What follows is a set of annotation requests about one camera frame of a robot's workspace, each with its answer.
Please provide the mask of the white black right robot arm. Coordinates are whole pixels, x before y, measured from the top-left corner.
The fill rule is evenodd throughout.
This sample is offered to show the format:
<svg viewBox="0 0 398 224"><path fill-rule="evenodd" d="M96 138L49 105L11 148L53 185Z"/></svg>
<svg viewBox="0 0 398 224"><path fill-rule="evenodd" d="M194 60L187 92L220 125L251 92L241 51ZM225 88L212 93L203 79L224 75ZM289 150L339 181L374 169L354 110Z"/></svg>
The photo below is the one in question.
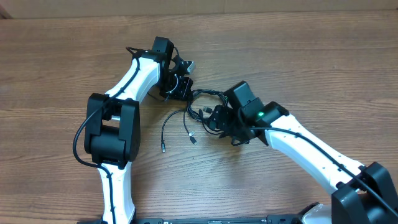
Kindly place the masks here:
<svg viewBox="0 0 398 224"><path fill-rule="evenodd" d="M258 138L291 158L330 196L298 214L268 215L266 223L397 223L397 192L389 171L377 162L366 166L336 151L302 126L280 104L264 104L241 81L223 92L204 125L233 146Z"/></svg>

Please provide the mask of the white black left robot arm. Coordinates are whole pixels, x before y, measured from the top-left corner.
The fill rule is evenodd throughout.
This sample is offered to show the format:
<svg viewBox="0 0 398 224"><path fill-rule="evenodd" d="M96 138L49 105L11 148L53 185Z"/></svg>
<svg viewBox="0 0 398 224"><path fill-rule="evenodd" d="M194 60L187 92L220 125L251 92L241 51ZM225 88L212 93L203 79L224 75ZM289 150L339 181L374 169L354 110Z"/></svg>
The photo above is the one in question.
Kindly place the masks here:
<svg viewBox="0 0 398 224"><path fill-rule="evenodd" d="M76 156L79 136L91 162L77 161L98 169L103 188L104 212L98 223L133 223L131 169L141 141L140 104L153 86L166 100L193 98L192 61L183 60L172 41L156 37L149 50L128 47L131 66L125 76L104 94L88 98L86 119L73 139Z"/></svg>

